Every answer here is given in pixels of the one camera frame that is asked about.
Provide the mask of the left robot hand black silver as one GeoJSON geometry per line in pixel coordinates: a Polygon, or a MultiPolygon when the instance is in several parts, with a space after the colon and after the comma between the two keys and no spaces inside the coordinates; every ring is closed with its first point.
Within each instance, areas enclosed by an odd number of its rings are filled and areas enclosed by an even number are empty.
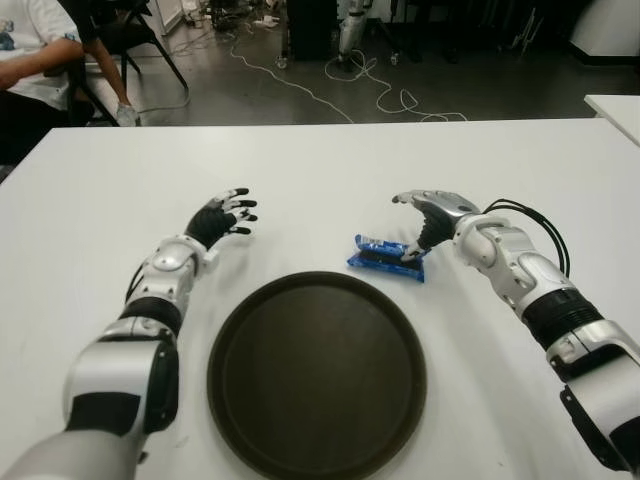
{"type": "Polygon", "coordinates": [[[251,229],[241,225],[257,220],[251,211],[257,202],[247,198],[249,193],[248,188],[235,188],[214,196],[194,214],[184,234],[207,250],[225,236],[250,235],[251,229]]]}

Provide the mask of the right robot hand black silver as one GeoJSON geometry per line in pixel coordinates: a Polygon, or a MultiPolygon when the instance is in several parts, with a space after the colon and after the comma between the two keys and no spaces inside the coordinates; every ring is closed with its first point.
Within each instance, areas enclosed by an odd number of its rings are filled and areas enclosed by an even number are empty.
{"type": "Polygon", "coordinates": [[[423,215],[423,227],[417,240],[409,245],[402,257],[409,262],[451,240],[457,223],[467,215],[477,215],[480,209],[469,200],[453,192],[438,190],[410,190],[392,197],[394,204],[410,204],[423,215]]]}

